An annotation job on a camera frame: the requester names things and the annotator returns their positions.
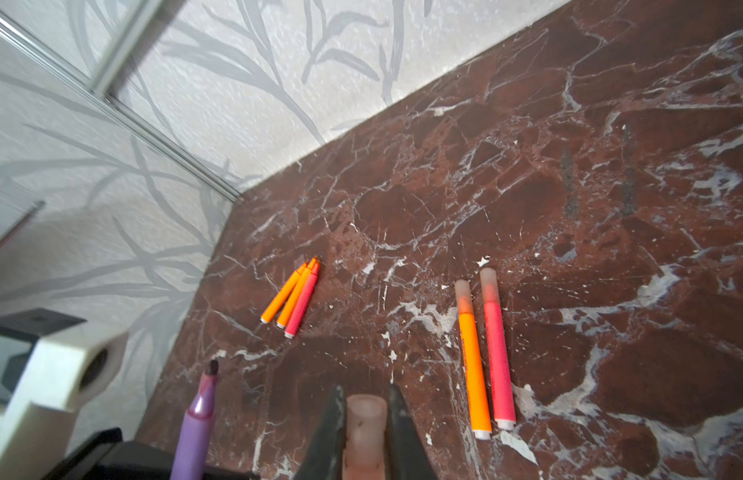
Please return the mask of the translucent pen cap three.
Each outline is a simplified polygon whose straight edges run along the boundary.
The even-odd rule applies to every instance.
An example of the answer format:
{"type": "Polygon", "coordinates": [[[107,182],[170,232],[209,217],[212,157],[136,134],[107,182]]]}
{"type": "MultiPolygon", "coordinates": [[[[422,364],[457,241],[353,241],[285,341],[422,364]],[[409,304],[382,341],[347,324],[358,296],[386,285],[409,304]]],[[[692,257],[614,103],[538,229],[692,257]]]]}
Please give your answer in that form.
{"type": "Polygon", "coordinates": [[[457,313],[459,315],[473,315],[473,298],[471,298],[471,285],[467,280],[455,282],[455,298],[457,298],[457,313]]]}

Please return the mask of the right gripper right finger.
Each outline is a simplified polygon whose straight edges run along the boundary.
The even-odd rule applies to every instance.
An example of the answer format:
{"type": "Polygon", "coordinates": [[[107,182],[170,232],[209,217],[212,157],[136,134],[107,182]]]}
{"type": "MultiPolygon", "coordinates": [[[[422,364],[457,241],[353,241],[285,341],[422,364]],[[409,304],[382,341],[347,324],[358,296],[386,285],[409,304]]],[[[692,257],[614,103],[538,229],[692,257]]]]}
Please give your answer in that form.
{"type": "Polygon", "coordinates": [[[397,385],[389,386],[385,422],[385,478],[437,479],[417,427],[397,385]]]}

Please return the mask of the purple marker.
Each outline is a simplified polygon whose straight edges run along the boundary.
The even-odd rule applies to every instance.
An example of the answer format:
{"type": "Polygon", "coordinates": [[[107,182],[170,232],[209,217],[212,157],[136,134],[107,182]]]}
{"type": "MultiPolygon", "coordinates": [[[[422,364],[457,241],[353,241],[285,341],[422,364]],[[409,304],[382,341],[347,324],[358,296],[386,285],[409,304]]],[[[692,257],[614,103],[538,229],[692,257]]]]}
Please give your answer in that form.
{"type": "Polygon", "coordinates": [[[219,361],[210,361],[196,397],[186,411],[171,480],[202,479],[209,451],[218,384],[219,361]]]}

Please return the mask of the translucent pen cap six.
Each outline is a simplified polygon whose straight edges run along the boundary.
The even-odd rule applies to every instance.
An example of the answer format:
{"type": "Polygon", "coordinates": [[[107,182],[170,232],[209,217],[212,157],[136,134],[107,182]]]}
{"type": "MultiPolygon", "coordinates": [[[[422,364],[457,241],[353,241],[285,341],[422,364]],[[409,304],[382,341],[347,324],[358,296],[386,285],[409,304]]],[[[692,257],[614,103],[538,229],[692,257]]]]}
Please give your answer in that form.
{"type": "Polygon", "coordinates": [[[497,272],[493,268],[483,268],[479,272],[481,277],[481,294],[483,294],[483,303],[501,303],[499,295],[499,281],[497,281],[497,272]]]}

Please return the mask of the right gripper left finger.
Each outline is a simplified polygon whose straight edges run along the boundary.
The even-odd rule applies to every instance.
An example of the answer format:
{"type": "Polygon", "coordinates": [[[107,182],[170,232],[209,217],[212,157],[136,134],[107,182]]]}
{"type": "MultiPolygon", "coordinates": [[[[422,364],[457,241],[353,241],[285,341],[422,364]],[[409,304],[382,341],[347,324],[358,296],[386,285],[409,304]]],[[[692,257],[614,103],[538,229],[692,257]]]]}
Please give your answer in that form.
{"type": "Polygon", "coordinates": [[[335,385],[313,435],[303,463],[293,480],[335,480],[343,477],[347,441],[347,400],[341,385],[335,385]]]}

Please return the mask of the pink marker group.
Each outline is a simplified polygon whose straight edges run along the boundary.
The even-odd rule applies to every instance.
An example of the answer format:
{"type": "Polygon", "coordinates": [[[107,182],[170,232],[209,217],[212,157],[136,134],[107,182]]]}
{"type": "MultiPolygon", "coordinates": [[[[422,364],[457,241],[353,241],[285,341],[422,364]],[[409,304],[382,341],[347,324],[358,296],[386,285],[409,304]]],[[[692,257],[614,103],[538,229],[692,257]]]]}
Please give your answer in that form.
{"type": "Polygon", "coordinates": [[[318,281],[320,262],[315,258],[309,267],[310,273],[305,281],[302,282],[302,287],[298,296],[298,301],[293,309],[289,323],[285,330],[285,336],[289,339],[294,339],[297,335],[301,322],[305,316],[308,304],[313,295],[316,283],[318,281]]]}

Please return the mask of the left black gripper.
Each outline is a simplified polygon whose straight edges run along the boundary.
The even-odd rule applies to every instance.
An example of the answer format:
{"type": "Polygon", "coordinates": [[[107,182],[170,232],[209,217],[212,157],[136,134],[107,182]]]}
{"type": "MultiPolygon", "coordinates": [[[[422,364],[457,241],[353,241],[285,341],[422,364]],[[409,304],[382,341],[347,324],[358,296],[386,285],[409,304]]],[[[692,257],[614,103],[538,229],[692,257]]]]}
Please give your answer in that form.
{"type": "Polygon", "coordinates": [[[169,479],[173,454],[125,441],[120,428],[93,434],[63,459],[47,479],[169,479]]]}

